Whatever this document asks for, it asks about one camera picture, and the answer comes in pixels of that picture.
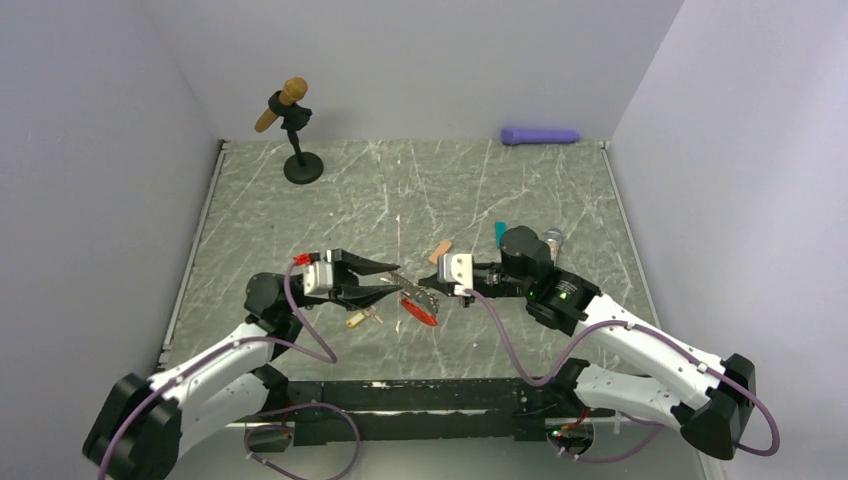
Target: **teal object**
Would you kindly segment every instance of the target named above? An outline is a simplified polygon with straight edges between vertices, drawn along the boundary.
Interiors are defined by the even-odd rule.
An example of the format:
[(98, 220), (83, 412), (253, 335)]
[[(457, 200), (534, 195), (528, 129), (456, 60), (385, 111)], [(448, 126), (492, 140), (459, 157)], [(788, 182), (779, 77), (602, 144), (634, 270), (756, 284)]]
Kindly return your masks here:
[(504, 222), (495, 222), (495, 246), (501, 248), (501, 237), (506, 232), (506, 224)]

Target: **purple cylinder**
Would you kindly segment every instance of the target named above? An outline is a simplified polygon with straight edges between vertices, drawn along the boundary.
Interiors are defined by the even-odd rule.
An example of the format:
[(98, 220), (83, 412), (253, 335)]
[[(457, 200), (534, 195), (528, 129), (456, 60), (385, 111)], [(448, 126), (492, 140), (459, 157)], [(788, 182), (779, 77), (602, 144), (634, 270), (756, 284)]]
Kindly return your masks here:
[(580, 134), (574, 130), (531, 130), (524, 128), (504, 128), (501, 130), (501, 142), (504, 145), (574, 143), (579, 141)]

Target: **small orange object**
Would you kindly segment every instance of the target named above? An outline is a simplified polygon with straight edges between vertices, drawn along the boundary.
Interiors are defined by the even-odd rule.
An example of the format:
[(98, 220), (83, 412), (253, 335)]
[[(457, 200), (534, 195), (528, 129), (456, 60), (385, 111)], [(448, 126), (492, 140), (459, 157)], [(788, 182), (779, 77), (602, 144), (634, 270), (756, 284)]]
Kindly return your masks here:
[(410, 302), (409, 299), (407, 299), (406, 297), (401, 297), (400, 304), (403, 306), (403, 308), (406, 309), (407, 312), (409, 312), (413, 317), (417, 318), (418, 321), (423, 323), (424, 325), (435, 327), (439, 324), (439, 322), (436, 321), (436, 317), (425, 312), (424, 309)]
[(569, 424), (563, 425), (562, 430), (574, 430), (575, 428), (579, 427), (580, 424), (583, 423), (583, 420), (586, 420), (586, 417), (588, 417), (588, 416), (589, 416), (589, 409), (584, 408), (583, 413), (580, 414), (580, 418), (578, 418), (577, 421), (574, 422), (574, 423), (569, 423)]
[(433, 253), (430, 254), (430, 263), (436, 265), (436, 263), (438, 263), (439, 261), (439, 257), (448, 253), (451, 247), (453, 247), (453, 242), (448, 239), (442, 240), (442, 243), (440, 243), (439, 246), (436, 247), (436, 250), (434, 250)]

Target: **lavender wall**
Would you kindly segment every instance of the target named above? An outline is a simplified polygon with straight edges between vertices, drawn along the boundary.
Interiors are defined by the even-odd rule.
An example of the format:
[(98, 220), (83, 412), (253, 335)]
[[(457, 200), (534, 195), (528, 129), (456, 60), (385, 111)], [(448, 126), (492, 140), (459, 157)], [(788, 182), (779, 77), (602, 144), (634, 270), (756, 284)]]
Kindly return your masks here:
[(291, 76), (304, 138), (493, 138), (505, 123), (609, 139), (682, 0), (144, 0), (222, 138)]
[(751, 358), (782, 427), (732, 479), (848, 468), (846, 125), (848, 4), (688, 0), (613, 136), (664, 328)]
[(215, 138), (137, 0), (0, 6), (0, 478), (94, 478), (103, 399), (148, 373)]

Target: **table surface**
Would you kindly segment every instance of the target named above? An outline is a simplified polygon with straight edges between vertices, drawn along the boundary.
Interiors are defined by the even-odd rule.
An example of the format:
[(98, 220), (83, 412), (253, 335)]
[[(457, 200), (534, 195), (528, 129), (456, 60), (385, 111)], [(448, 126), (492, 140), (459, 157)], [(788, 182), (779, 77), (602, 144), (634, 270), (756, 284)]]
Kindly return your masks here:
[[(229, 334), (246, 315), (245, 286), (258, 272), (284, 272), (304, 251), (344, 248), (401, 265), (417, 280), (435, 273), (427, 257), (442, 239), (475, 261), (498, 261), (494, 224), (560, 228), (558, 265), (596, 283), (655, 323), (610, 174), (595, 142), (504, 147), (489, 140), (303, 142), (324, 175), (296, 186), (283, 177), (285, 142), (227, 144), (217, 186), (172, 339), (169, 366)], [(274, 361), (292, 380), (514, 377), (491, 318), (479, 303), (440, 297), (428, 327), (395, 296), (377, 304), (384, 319), (348, 328), (334, 305), (307, 312), (338, 354), (335, 365), (296, 352)], [(520, 299), (495, 300), (522, 365), (547, 372), (569, 342), (536, 323)], [(319, 349), (304, 330), (298, 343)], [(591, 342), (575, 356), (639, 373)]]

